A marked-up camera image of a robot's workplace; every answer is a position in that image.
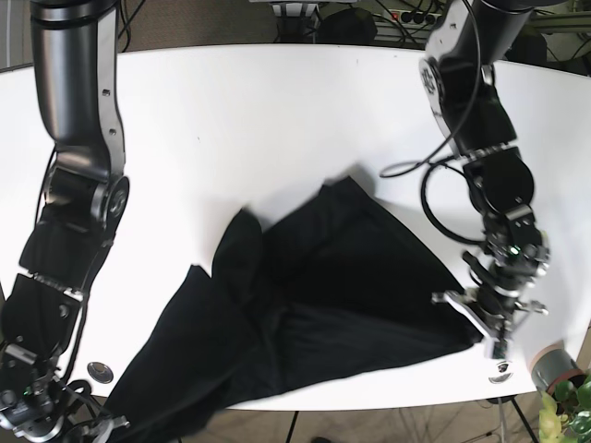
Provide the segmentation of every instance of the metal grommet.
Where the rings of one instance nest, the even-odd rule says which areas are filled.
[[[511,369],[511,362],[503,361],[497,363],[497,371],[499,375],[497,377],[489,377],[488,381],[493,385],[498,385],[507,381],[509,378],[513,376],[513,372],[510,371]]]
[[[89,375],[94,381],[107,385],[113,381],[113,371],[111,368],[100,362],[90,362],[86,366]]]

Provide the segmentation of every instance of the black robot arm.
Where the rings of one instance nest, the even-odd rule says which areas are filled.
[[[464,294],[434,294],[433,299],[467,316],[483,332],[487,356],[496,359],[509,353],[515,311],[547,313],[542,304],[520,298],[524,288],[545,274],[549,248],[536,227],[530,206],[534,179],[501,105],[493,63],[504,56],[535,6],[559,2],[451,0],[429,36],[420,64],[435,119],[444,136],[452,135],[452,157],[463,162],[470,200],[482,215],[485,238],[478,245],[490,262],[485,267],[464,252],[478,287]],[[427,180],[445,162],[432,164],[424,177],[421,194],[426,209]],[[432,219],[430,210],[426,212],[443,233],[458,239]]]
[[[121,425],[74,426],[73,409],[92,402],[90,385],[67,385],[86,320],[90,288],[127,203],[124,134],[116,100],[118,0],[32,0],[31,34],[41,116],[54,140],[43,179],[45,205],[1,314],[0,425],[31,441],[89,437]],[[58,357],[70,362],[59,377]]]

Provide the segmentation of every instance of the plant pot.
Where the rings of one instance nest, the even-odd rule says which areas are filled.
[[[585,381],[585,373],[560,344],[542,350],[529,367],[536,388],[550,395],[561,381],[571,380],[577,388]]]

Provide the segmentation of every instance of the black cloth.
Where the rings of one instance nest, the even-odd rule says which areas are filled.
[[[351,178],[267,233],[240,211],[115,386],[131,427],[112,438],[168,442],[241,401],[462,351],[480,336],[430,302],[445,290],[462,288]]]

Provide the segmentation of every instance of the white tabletop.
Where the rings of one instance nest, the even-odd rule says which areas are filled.
[[[338,46],[236,46],[125,54],[118,96],[131,195],[96,280],[74,378],[99,361],[115,381],[149,337],[191,263],[211,268],[233,215],[249,205],[267,225],[328,177],[354,176],[469,284],[461,245],[420,209],[421,174],[384,181],[389,162],[418,159],[442,140],[420,83],[421,53]],[[346,410],[469,401],[533,390],[525,362],[564,339],[576,356],[591,318],[591,81],[498,63],[498,89],[537,184],[538,225],[552,246],[548,276],[527,296],[547,304],[516,334],[516,371],[488,382],[480,345],[420,365],[323,383],[240,407]],[[10,293],[53,146],[31,69],[0,75],[0,278]],[[476,235],[480,219],[455,174],[433,178],[432,207]],[[436,386],[416,389],[425,380]],[[111,385],[93,383],[106,396]]]

